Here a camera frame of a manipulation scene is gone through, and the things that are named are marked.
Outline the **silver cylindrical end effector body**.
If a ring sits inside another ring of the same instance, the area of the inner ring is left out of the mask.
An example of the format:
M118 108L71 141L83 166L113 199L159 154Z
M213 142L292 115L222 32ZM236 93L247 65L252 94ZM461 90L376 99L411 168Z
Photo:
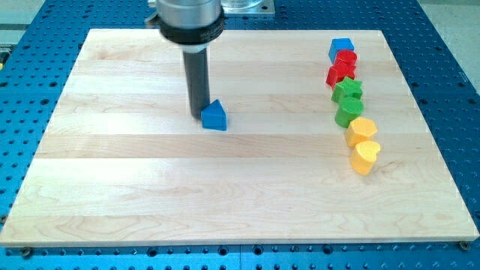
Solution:
M145 24L181 47L205 48L224 30L220 0L156 0L154 6Z

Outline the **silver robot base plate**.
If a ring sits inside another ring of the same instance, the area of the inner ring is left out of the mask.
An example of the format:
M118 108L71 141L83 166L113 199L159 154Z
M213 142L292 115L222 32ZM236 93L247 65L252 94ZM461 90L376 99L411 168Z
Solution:
M221 0L225 14L230 16L274 16L274 0Z

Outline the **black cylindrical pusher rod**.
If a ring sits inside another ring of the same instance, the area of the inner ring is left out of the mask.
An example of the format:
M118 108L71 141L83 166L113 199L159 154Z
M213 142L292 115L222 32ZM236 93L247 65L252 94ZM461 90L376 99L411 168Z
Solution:
M183 52L183 60L190 114L200 120L202 110L210 104L207 49Z

